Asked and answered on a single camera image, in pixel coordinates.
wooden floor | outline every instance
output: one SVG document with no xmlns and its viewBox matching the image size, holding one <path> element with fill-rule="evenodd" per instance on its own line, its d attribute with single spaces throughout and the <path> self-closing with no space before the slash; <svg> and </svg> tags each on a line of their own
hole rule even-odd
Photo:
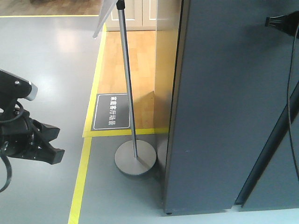
<svg viewBox="0 0 299 224">
<path fill-rule="evenodd" d="M 129 31 L 128 47 L 136 128 L 153 128 L 155 31 Z M 127 92 L 120 32 L 107 32 L 98 93 Z"/>
<path fill-rule="evenodd" d="M 0 15 L 98 15 L 102 0 L 0 0 Z"/>
</svg>

black cable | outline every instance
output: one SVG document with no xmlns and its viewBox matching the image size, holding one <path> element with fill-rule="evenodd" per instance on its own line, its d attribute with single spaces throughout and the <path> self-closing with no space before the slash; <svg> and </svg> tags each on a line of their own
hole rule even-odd
<svg viewBox="0 0 299 224">
<path fill-rule="evenodd" d="M 4 144 L 2 145 L 1 150 L 0 150 L 0 157 L 3 160 L 5 167 L 6 167 L 6 171 L 7 171 L 6 182 L 5 182 L 4 186 L 0 189 L 0 192 L 4 191 L 9 186 L 9 184 L 11 182 L 11 177 L 13 174 L 9 159 L 5 154 L 5 150 L 6 150 L 7 146 L 8 146 L 8 142 L 6 141 L 6 142 L 4 142 Z"/>
<path fill-rule="evenodd" d="M 292 76 L 292 67 L 293 67 L 293 59 L 295 55 L 295 47 L 296 47 L 296 39 L 298 35 L 298 30 L 299 30 L 299 22 L 296 28 L 295 32 L 295 37 L 293 41 L 293 48 L 292 48 L 292 56 L 291 56 L 291 64 L 290 64 L 290 72 L 289 72 L 289 78 L 288 78 L 288 85 L 287 85 L 287 109 L 288 109 L 288 121 L 289 121 L 289 137 L 290 137 L 290 144 L 291 144 L 291 150 L 292 150 L 292 156 L 293 156 L 293 162 L 297 174 L 297 179 L 299 181 L 299 169 L 296 161 L 296 156 L 295 156 L 295 150 L 294 150 L 294 145 L 293 145 L 293 138 L 292 138 L 292 121 L 291 121 L 291 109 L 290 109 L 290 83 L 291 83 L 291 76 Z"/>
<path fill-rule="evenodd" d="M 14 118 L 12 118 L 12 119 L 9 119 L 9 120 L 0 120 L 0 124 L 6 124 L 6 123 L 13 122 L 13 121 L 17 120 L 18 118 L 20 118 L 23 115 L 24 108 L 23 108 L 22 104 L 19 103 L 18 101 L 16 102 L 16 104 L 20 108 L 18 114 Z M 5 182 L 4 186 L 0 189 L 0 193 L 2 191 L 6 190 L 6 188 L 8 188 L 8 186 L 9 186 L 9 184 L 11 182 L 12 174 L 13 174 L 13 171 L 12 171 L 9 159 L 8 159 L 8 157 L 5 154 L 5 150 L 6 150 L 7 146 L 8 146 L 8 142 L 6 141 L 1 146 L 1 149 L 0 149 L 0 157 L 1 157 L 2 161 L 4 162 L 4 165 L 6 167 L 6 172 L 7 172 L 6 182 Z"/>
<path fill-rule="evenodd" d="M 16 104 L 17 104 L 17 105 L 19 106 L 19 108 L 20 108 L 18 115 L 15 116 L 15 117 L 12 118 L 12 119 L 9 119 L 9 120 L 0 120 L 0 124 L 5 124 L 5 123 L 12 122 L 12 121 L 14 121 L 14 120 L 19 119 L 19 118 L 23 115 L 23 113 L 24 113 L 24 108 L 23 108 L 22 104 L 20 104 L 18 101 L 16 102 Z"/>
</svg>

gray floor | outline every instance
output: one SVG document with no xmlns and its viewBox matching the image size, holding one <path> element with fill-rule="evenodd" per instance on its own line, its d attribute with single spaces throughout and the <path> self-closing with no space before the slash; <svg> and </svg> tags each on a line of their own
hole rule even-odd
<svg viewBox="0 0 299 224">
<path fill-rule="evenodd" d="M 139 136 L 153 146 L 153 135 Z M 114 163 L 117 148 L 129 136 L 93 138 L 79 224 L 297 224 L 299 210 L 167 216 L 163 213 L 159 174 L 155 167 L 142 177 L 121 173 Z"/>
<path fill-rule="evenodd" d="M 55 147 L 62 163 L 11 159 L 11 186 L 0 194 L 4 224 L 66 224 L 83 140 L 99 39 L 96 18 L 0 18 L 0 68 L 39 86 L 31 116 L 61 128 Z M 139 136 L 154 145 L 154 136 Z M 117 147 L 130 137 L 93 139 L 80 224 L 297 224 L 299 210 L 235 212 L 168 217 L 162 211 L 158 173 L 123 175 L 114 164 Z M 0 185 L 5 170 L 0 163 Z"/>
<path fill-rule="evenodd" d="M 0 194 L 3 224 L 66 224 L 83 146 L 82 132 L 100 38 L 95 17 L 0 18 L 0 68 L 39 87 L 20 100 L 31 117 L 61 128 L 56 165 L 11 159 L 13 178 Z M 0 162 L 0 185 L 6 173 Z"/>
</svg>

silver pole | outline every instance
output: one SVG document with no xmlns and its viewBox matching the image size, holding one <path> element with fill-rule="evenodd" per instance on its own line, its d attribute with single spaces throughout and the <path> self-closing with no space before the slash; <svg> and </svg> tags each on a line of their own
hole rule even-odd
<svg viewBox="0 0 299 224">
<path fill-rule="evenodd" d="M 130 62 L 129 62 L 129 53 L 128 53 L 128 41 L 127 41 L 127 29 L 126 29 L 126 18 L 124 10 L 117 10 L 118 18 L 120 22 L 121 30 L 121 46 L 123 53 L 123 61 L 125 65 L 125 74 L 127 81 L 127 92 L 128 92 L 128 101 L 129 101 L 129 114 L 130 114 L 130 126 L 132 131 L 132 142 L 134 149 L 134 157 L 138 157 L 137 153 L 137 142 L 136 142 L 136 130 L 135 130 L 135 118 L 134 118 L 134 107 L 133 107 L 133 95 L 132 95 L 132 84 L 131 84 L 131 74 L 130 74 Z"/>
</svg>

metal sign stand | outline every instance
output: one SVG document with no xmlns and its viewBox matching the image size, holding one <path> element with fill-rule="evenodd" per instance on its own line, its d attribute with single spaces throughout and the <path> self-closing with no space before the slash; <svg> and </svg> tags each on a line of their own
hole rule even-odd
<svg viewBox="0 0 299 224">
<path fill-rule="evenodd" d="M 116 7 L 121 30 L 121 45 L 127 82 L 132 140 L 122 144 L 117 149 L 114 158 L 115 164 L 121 172 L 128 175 L 141 175 L 149 171 L 154 166 L 157 155 L 155 149 L 149 143 L 136 140 L 124 0 L 118 0 Z"/>
</svg>

